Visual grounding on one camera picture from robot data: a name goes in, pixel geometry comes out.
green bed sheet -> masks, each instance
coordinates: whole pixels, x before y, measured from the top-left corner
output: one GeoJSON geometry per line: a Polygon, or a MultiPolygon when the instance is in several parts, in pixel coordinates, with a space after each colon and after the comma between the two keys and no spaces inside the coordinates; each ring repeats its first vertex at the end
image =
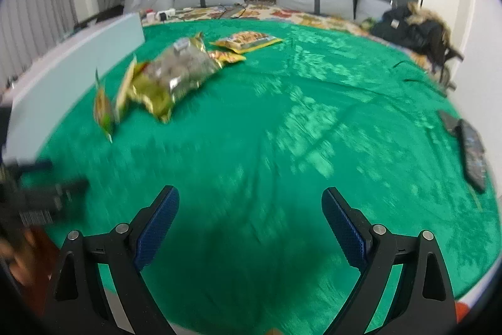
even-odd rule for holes
{"type": "MultiPolygon", "coordinates": [[[[358,278],[321,211],[335,186],[372,223],[434,232],[455,295],[467,291],[499,253],[498,210],[490,184],[473,195],[462,177],[457,141],[436,114],[455,111],[426,74],[364,38],[253,20],[146,28],[136,54],[154,58],[198,31],[209,43],[241,30],[284,41],[224,68],[168,124],[136,107],[110,144],[92,119],[94,89],[66,115],[41,156],[55,162],[54,179],[85,174],[90,190],[48,230],[56,244],[72,229],[110,231],[174,185],[179,213],[142,273],[166,318],[209,335],[321,334],[358,278]]],[[[130,60],[106,75],[110,96],[130,60]]],[[[398,275],[394,267],[370,328],[385,318],[398,275]]]]}

floral blanket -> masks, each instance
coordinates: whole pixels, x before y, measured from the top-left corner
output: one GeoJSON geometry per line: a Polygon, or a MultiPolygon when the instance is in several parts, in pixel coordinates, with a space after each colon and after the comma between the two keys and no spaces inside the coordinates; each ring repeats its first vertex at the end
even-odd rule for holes
{"type": "MultiPolygon", "coordinates": [[[[335,16],[317,16],[310,13],[299,12],[280,8],[270,4],[248,4],[244,6],[213,6],[209,8],[197,8],[179,11],[176,16],[165,23],[208,19],[254,19],[254,20],[272,20],[277,22],[289,22],[302,26],[317,27],[325,30],[338,30],[351,33],[354,36],[366,37],[383,45],[396,48],[404,52],[412,61],[414,61],[424,71],[436,77],[432,73],[432,64],[424,55],[419,55],[405,47],[394,45],[379,37],[370,35],[369,32],[362,29],[359,25],[345,19],[335,16]]],[[[142,22],[143,26],[152,26],[155,24],[164,24],[159,21],[153,23],[147,22],[145,19],[142,22]]]]}

person's hand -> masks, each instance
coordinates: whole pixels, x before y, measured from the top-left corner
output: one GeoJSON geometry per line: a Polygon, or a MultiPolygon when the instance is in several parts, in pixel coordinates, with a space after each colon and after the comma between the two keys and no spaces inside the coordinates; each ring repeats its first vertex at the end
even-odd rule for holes
{"type": "Polygon", "coordinates": [[[35,238],[31,230],[24,231],[24,240],[18,250],[0,238],[0,257],[7,262],[12,276],[19,284],[27,286],[33,284],[35,275],[35,238]]]}

